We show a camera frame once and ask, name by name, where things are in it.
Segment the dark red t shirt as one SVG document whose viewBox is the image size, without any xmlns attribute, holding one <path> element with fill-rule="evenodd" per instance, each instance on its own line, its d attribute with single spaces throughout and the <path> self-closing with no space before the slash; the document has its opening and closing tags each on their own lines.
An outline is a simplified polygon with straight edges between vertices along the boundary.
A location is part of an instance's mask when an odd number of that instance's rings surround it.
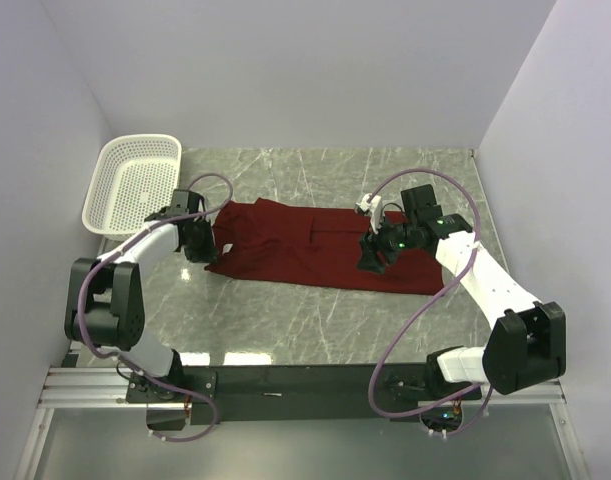
<svg viewBox="0 0 611 480">
<path fill-rule="evenodd" d="M 359 270 L 359 239 L 368 226 L 351 209 L 231 201 L 216 217 L 219 255 L 205 269 L 238 280 L 345 290 L 434 295 L 443 288 L 441 266 L 419 249 L 402 252 L 382 274 Z"/>
</svg>

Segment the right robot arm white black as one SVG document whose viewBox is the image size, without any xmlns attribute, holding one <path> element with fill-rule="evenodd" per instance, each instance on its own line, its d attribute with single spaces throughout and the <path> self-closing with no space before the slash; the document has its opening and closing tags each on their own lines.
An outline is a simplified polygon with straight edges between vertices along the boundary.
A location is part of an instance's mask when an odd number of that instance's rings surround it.
<svg viewBox="0 0 611 480">
<path fill-rule="evenodd" d="M 443 213 L 430 185 L 401 193 L 404 220 L 392 222 L 378 195 L 356 205 L 369 219 L 358 269 L 382 274 L 400 252 L 420 249 L 463 286 L 491 329 L 483 347 L 453 347 L 427 357 L 424 387 L 445 399 L 459 385 L 485 383 L 508 395 L 566 372 L 566 316 L 522 288 L 489 254 L 459 214 Z"/>
</svg>

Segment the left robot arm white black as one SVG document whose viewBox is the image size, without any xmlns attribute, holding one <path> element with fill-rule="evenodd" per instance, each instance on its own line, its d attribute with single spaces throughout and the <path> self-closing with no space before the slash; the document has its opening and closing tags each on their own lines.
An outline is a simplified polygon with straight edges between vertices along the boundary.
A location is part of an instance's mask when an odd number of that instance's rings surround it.
<svg viewBox="0 0 611 480">
<path fill-rule="evenodd" d="M 182 251 L 191 263 L 216 260 L 211 222 L 197 215 L 205 211 L 202 195 L 176 189 L 168 206 L 146 217 L 141 232 L 106 255 L 75 261 L 70 271 L 66 337 L 83 342 L 84 320 L 99 354 L 136 366 L 134 382 L 149 382 L 164 402 L 178 399 L 187 383 L 180 354 L 145 331 L 142 281 L 171 253 Z"/>
</svg>

